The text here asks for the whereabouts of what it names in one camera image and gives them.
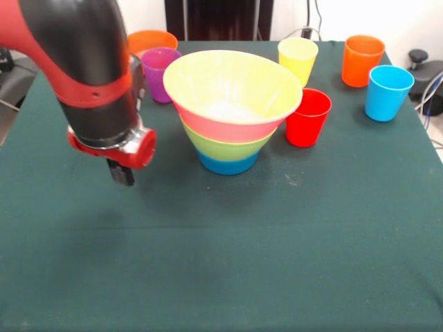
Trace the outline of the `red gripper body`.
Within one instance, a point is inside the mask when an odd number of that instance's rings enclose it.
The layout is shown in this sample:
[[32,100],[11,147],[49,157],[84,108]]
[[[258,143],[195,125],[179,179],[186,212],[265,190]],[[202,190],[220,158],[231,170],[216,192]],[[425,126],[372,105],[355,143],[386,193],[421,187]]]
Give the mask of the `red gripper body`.
[[136,143],[135,152],[123,151],[122,147],[104,150],[87,147],[75,137],[70,129],[67,138],[71,146],[78,151],[91,156],[108,158],[132,169],[142,169],[147,166],[154,157],[156,146],[156,134],[151,129],[148,129],[147,133],[142,135],[141,143]]

